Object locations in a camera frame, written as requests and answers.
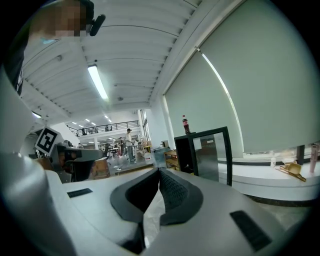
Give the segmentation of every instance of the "glass door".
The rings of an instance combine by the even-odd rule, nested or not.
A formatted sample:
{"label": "glass door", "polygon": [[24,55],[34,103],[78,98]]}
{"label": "glass door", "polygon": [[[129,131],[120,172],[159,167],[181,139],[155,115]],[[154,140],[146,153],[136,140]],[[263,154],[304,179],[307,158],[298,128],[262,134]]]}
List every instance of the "glass door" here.
{"label": "glass door", "polygon": [[227,127],[192,136],[194,174],[204,179],[232,184],[232,154]]}

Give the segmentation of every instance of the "white ceiling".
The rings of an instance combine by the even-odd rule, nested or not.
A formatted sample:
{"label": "white ceiling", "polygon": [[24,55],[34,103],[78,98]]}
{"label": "white ceiling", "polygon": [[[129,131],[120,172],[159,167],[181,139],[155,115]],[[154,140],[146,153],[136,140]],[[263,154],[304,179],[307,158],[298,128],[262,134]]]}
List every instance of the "white ceiling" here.
{"label": "white ceiling", "polygon": [[[201,0],[93,0],[96,36],[30,42],[22,99],[48,124],[147,108],[163,66]],[[97,64],[104,102],[87,71]]]}
{"label": "white ceiling", "polygon": [[93,116],[87,116],[83,119],[75,119],[69,122],[65,122],[65,124],[71,128],[74,128],[76,130],[81,130],[83,127],[93,127],[94,123],[96,126],[103,126],[103,125],[114,125],[117,123],[125,123],[125,122],[132,122],[132,121],[138,121],[139,117],[137,114],[137,111],[118,111],[118,112],[111,112],[107,113],[108,119],[105,118],[104,115],[93,115]]}

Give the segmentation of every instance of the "soda bottle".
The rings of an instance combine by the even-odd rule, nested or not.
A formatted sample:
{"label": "soda bottle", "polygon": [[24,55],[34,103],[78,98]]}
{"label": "soda bottle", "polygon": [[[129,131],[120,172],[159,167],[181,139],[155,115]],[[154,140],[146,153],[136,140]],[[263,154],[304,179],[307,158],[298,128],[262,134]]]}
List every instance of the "soda bottle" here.
{"label": "soda bottle", "polygon": [[183,124],[183,127],[184,127],[184,131],[185,131],[185,134],[188,135],[188,134],[191,133],[190,129],[189,129],[188,120],[186,119],[185,115],[183,115],[182,117],[183,117],[182,124]]}

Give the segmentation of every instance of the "balcony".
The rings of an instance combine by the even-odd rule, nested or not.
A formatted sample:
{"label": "balcony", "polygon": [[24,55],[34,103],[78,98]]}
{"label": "balcony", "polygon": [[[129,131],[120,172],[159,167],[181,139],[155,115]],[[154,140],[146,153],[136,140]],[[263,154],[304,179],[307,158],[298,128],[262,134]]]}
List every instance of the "balcony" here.
{"label": "balcony", "polygon": [[67,127],[70,131],[77,137],[92,137],[94,135],[105,135],[110,134],[111,132],[119,131],[126,132],[127,129],[139,130],[139,121],[130,121],[130,122],[118,122],[112,124],[104,124],[98,126],[84,127],[81,129],[74,129],[72,127]]}

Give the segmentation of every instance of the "black slot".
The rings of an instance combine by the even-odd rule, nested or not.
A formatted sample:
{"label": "black slot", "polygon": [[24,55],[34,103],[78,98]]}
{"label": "black slot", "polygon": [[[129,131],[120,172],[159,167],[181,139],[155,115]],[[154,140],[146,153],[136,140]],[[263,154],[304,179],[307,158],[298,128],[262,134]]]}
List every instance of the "black slot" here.
{"label": "black slot", "polygon": [[271,243],[271,239],[243,210],[234,211],[230,215],[256,252]]}
{"label": "black slot", "polygon": [[84,189],[68,192],[67,194],[68,194],[68,196],[70,198],[75,198],[75,197],[78,197],[78,196],[89,194],[91,192],[92,192],[92,190],[90,188],[84,188]]}

